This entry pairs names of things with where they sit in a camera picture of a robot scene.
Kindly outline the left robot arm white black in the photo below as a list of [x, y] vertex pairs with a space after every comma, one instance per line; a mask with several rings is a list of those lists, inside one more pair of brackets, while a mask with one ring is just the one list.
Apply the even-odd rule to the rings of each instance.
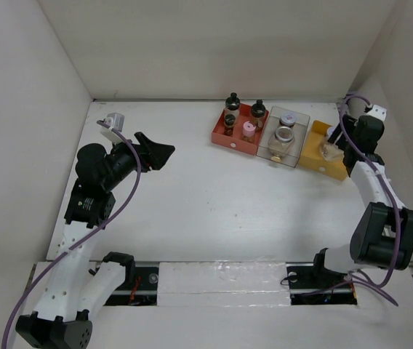
[[21, 315], [15, 331], [32, 348], [86, 348], [93, 319], [117, 288], [136, 284], [135, 259], [130, 254], [110, 252], [86, 280], [92, 252], [106, 225], [120, 214], [113, 189], [130, 173], [160, 170], [175, 147], [155, 143], [142, 132], [137, 144], [128, 140], [113, 144], [110, 152], [98, 143], [77, 153], [77, 179], [65, 211], [63, 238], [58, 255], [42, 272], [48, 278], [44, 293], [29, 315]]

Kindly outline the silver lid spice jar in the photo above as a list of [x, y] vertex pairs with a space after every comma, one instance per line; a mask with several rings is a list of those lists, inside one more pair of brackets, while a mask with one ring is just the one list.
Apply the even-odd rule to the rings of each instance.
[[294, 112], [282, 113], [279, 118], [279, 124], [282, 127], [293, 128], [297, 123], [297, 115]]

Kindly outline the black cap brown spice bottle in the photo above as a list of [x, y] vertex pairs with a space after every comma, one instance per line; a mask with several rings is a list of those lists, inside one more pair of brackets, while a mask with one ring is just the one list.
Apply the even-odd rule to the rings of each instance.
[[255, 126], [257, 131], [262, 130], [267, 115], [266, 107], [262, 100], [256, 100], [251, 106], [249, 120]]

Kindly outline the pink cap spice bottle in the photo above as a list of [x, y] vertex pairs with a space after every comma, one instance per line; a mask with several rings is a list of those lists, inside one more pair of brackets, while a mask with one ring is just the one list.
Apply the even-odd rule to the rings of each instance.
[[244, 142], [254, 143], [255, 133], [257, 127], [250, 121], [246, 121], [242, 126], [241, 139]]

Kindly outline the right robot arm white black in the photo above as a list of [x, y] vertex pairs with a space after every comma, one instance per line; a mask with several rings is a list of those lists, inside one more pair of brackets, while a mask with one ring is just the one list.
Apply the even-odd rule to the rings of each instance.
[[385, 173], [385, 162], [376, 153], [384, 131], [383, 121], [370, 115], [340, 117], [336, 144], [344, 151], [342, 162], [366, 208], [349, 244], [322, 249], [314, 257], [310, 277], [318, 286], [327, 286], [338, 276], [345, 284], [356, 282], [381, 290], [393, 271], [409, 266], [413, 210], [395, 194]]

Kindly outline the small dark spice bottle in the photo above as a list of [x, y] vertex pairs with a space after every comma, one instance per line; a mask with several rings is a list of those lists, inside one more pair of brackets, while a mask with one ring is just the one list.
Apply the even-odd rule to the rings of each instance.
[[224, 116], [224, 135], [232, 137], [233, 130], [236, 123], [236, 117], [233, 114], [226, 114]]

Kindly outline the glass jar beige contents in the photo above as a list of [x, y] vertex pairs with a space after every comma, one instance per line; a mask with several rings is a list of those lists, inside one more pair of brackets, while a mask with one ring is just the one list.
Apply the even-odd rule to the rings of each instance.
[[294, 132], [289, 127], [278, 127], [268, 140], [268, 150], [272, 156], [282, 158], [294, 142]]

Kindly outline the black cap white powder bottle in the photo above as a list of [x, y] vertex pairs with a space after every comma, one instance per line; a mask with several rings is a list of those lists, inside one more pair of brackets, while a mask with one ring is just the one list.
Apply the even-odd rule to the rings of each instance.
[[238, 121], [240, 115], [241, 101], [235, 92], [231, 92], [230, 95], [225, 100], [224, 114], [233, 115], [235, 121]]

